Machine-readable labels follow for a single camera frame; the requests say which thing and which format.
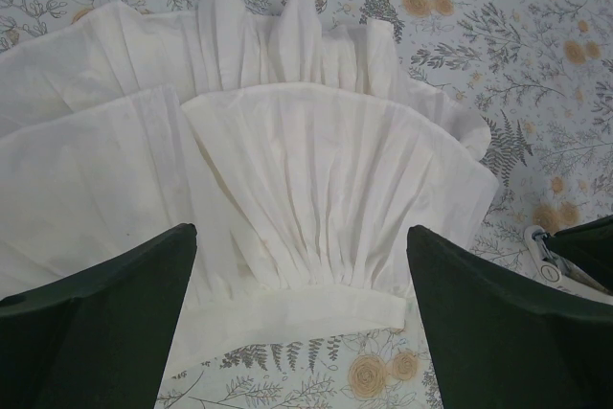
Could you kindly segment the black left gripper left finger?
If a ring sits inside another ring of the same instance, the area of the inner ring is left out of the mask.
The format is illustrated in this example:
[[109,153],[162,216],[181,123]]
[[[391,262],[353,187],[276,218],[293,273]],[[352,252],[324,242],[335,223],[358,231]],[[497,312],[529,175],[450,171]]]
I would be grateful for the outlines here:
[[195,259],[179,224],[1,302],[4,408],[151,408]]

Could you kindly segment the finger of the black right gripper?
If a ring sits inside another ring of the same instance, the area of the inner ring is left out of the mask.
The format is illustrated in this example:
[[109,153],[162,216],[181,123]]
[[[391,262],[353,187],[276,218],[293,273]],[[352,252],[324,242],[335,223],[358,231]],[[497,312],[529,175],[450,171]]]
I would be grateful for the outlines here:
[[545,245],[612,291],[612,231],[612,216],[606,216],[557,232]]

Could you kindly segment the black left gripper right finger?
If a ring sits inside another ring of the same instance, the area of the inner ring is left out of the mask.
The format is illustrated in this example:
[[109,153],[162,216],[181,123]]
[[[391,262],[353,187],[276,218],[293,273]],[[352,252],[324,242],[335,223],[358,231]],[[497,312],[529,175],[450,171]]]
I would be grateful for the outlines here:
[[612,307],[419,225],[407,258],[446,408],[609,408]]

